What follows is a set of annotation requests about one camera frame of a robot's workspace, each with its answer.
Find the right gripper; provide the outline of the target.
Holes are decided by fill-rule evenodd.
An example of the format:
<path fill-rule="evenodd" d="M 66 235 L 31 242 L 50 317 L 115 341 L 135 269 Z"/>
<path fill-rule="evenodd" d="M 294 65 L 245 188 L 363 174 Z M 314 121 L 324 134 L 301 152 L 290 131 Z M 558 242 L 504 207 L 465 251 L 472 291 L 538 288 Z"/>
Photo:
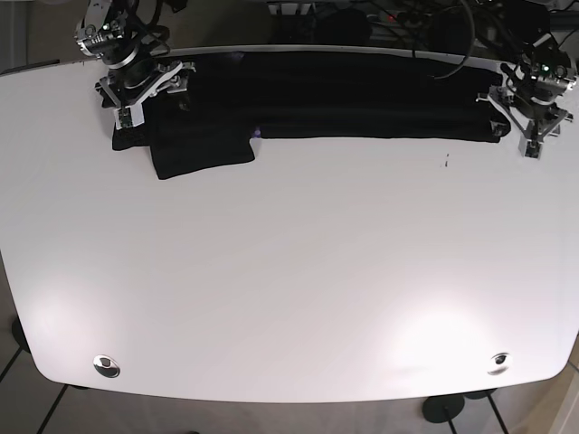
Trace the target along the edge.
<path fill-rule="evenodd" d="M 167 60 L 156 53 L 170 53 L 170 31 L 156 18 L 145 23 L 138 17 L 83 18 L 77 25 L 75 41 L 81 51 L 104 63 L 105 77 L 95 84 L 101 106 L 115 109 L 116 129 L 145 123 L 141 104 L 135 102 L 144 91 L 149 96 L 187 91 L 189 76 L 195 72 L 191 61 Z"/>

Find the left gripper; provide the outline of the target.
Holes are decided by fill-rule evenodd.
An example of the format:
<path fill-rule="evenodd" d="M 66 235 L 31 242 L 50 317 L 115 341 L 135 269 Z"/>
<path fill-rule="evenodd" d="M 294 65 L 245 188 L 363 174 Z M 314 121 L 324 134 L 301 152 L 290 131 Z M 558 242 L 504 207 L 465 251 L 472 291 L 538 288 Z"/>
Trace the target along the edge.
<path fill-rule="evenodd" d="M 477 96 L 506 115 L 521 132 L 518 150 L 523 157 L 540 158 L 547 137 L 558 137 L 561 124 L 572 123 L 574 115 L 559 107 L 557 100 L 572 90 L 578 74 L 575 62 L 559 49 L 522 53 L 515 63 L 503 62 L 505 76 L 500 86 L 491 86 Z M 489 121 L 493 137 L 505 137 L 511 124 L 505 119 Z"/>

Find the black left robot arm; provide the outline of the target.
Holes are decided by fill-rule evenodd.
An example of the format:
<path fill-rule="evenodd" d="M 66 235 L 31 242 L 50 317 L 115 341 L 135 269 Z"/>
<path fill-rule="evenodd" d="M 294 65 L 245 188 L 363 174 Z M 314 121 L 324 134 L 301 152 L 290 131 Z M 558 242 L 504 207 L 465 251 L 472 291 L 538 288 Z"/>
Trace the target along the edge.
<path fill-rule="evenodd" d="M 575 61 L 551 32 L 553 16 L 534 1 L 479 1 L 473 9 L 477 39 L 501 61 L 504 83 L 487 100 L 521 132 L 524 157 L 538 159 L 547 137 L 574 116 L 557 101 L 575 86 Z"/>

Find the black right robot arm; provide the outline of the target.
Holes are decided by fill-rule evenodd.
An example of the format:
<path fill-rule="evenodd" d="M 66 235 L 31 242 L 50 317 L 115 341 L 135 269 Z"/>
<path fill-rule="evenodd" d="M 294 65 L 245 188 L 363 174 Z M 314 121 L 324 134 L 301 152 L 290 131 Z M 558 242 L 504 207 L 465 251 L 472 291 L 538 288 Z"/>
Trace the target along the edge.
<path fill-rule="evenodd" d="M 78 23 L 75 42 L 81 51 L 103 62 L 108 73 L 95 85 L 103 106 L 113 109 L 117 130 L 145 123 L 143 105 L 160 93 L 186 93 L 191 61 L 164 63 L 170 31 L 158 23 L 163 1 L 157 1 L 148 23 L 138 17 L 138 1 L 89 1 Z"/>

